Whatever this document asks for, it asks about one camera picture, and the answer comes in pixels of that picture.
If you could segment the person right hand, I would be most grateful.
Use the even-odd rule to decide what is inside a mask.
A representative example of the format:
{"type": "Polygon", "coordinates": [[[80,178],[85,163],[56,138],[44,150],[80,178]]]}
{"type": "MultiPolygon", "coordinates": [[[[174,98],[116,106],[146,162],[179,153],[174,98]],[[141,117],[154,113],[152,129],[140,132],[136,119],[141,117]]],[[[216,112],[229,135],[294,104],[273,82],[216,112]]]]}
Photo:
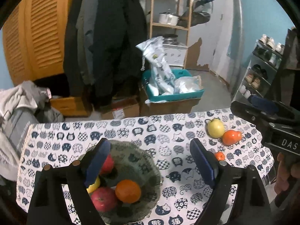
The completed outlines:
{"type": "Polygon", "coordinates": [[[300,178],[300,164],[295,163],[290,169],[288,169],[286,167],[284,158],[285,156],[281,152],[277,156],[279,166],[277,170],[276,184],[274,185],[274,191],[276,194],[280,194],[289,188],[288,178],[290,176],[296,179],[300,178]]]}

